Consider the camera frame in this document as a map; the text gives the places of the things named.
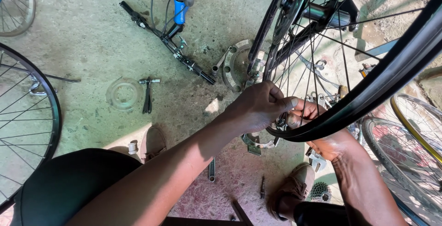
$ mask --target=shoe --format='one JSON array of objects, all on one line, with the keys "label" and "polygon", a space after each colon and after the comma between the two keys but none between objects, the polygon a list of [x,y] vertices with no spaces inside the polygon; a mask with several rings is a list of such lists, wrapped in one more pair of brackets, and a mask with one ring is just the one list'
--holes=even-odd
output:
[{"label": "shoe", "polygon": [[267,211],[275,219],[286,221],[287,218],[278,214],[279,201],[283,196],[293,196],[300,201],[304,201],[312,190],[315,181],[315,171],[308,163],[301,163],[292,173],[285,178],[284,184],[275,192],[267,203]]},{"label": "shoe", "polygon": [[158,126],[150,127],[141,141],[141,163],[146,163],[165,150],[166,138],[163,131]]}]

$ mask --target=disc brake rotor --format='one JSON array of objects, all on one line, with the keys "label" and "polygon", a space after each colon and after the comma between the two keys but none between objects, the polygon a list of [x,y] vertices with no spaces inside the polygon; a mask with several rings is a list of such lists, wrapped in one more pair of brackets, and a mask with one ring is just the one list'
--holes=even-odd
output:
[{"label": "disc brake rotor", "polygon": [[273,44],[277,45],[284,38],[293,21],[298,17],[305,0],[282,0],[276,27],[273,32]]}]

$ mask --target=yellow rim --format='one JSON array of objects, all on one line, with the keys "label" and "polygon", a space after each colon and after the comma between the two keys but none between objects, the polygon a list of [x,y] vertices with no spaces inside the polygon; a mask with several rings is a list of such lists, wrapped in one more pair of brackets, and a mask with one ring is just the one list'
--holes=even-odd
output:
[{"label": "yellow rim", "polygon": [[440,156],[440,154],[436,150],[434,150],[434,148],[430,144],[428,144],[427,141],[423,139],[422,135],[419,132],[417,132],[417,130],[405,118],[405,116],[402,114],[401,110],[399,109],[396,103],[396,98],[397,94],[391,97],[390,104],[399,121],[404,125],[404,127],[407,128],[408,132],[410,132],[413,135],[413,137],[417,139],[419,144],[421,144],[423,148],[442,165],[442,156]]}]

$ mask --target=bicycle wheel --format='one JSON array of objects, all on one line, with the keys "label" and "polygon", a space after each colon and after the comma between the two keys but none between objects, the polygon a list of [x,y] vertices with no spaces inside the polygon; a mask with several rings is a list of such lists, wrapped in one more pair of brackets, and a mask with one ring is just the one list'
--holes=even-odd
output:
[{"label": "bicycle wheel", "polygon": [[400,122],[442,165],[442,111],[404,93],[396,93],[390,103]]},{"label": "bicycle wheel", "polygon": [[34,0],[0,0],[0,36],[16,36],[26,31],[35,16]]},{"label": "bicycle wheel", "polygon": [[442,223],[442,170],[401,124],[367,118],[362,133],[383,167],[389,189],[428,223]]},{"label": "bicycle wheel", "polygon": [[[279,138],[293,142],[311,141],[350,125],[410,82],[442,49],[442,0],[430,0],[424,8],[365,21],[359,21],[358,9],[352,0],[283,1],[286,2],[280,5],[264,79],[273,81],[285,96],[307,98],[312,92],[315,93],[313,99],[319,101],[320,95],[324,93],[324,106],[328,103],[329,109],[295,129],[287,127],[283,120],[277,123],[279,126],[267,128],[268,132]],[[345,32],[356,31],[360,23],[387,20],[418,11],[420,13],[414,22],[404,30],[402,37],[384,58],[345,43],[349,39],[348,35],[344,35]],[[268,25],[269,19],[262,23]],[[328,59],[333,68],[338,70],[333,79],[325,78],[320,73],[328,67],[324,66],[327,61],[323,60],[322,54],[329,48],[329,44],[337,44],[333,57]],[[353,72],[349,74],[350,60],[353,58],[350,50],[362,52],[379,63],[362,78],[356,70],[359,64],[356,65],[353,60]],[[358,80],[349,79],[349,76],[356,75]]]},{"label": "bicycle wheel", "polygon": [[0,214],[41,164],[61,134],[54,89],[27,58],[0,43]]}]

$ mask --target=hand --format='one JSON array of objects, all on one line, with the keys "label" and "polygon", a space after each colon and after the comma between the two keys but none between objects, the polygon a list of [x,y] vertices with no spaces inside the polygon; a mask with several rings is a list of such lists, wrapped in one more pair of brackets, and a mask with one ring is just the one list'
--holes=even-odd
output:
[{"label": "hand", "polygon": [[246,88],[227,108],[222,117],[234,119],[242,133],[261,131],[298,103],[294,96],[284,97],[271,81]]},{"label": "hand", "polygon": [[[320,115],[322,115],[325,111],[325,108],[319,105]],[[305,125],[318,117],[317,104],[299,99],[297,105],[294,107],[294,110],[291,110],[287,115],[287,125],[290,128],[300,127],[301,116],[303,116],[302,125]],[[324,159],[332,162],[340,159],[341,156],[349,151],[352,145],[359,145],[357,140],[345,128],[327,137],[306,142],[306,144],[311,146],[312,149],[323,156]]]}]

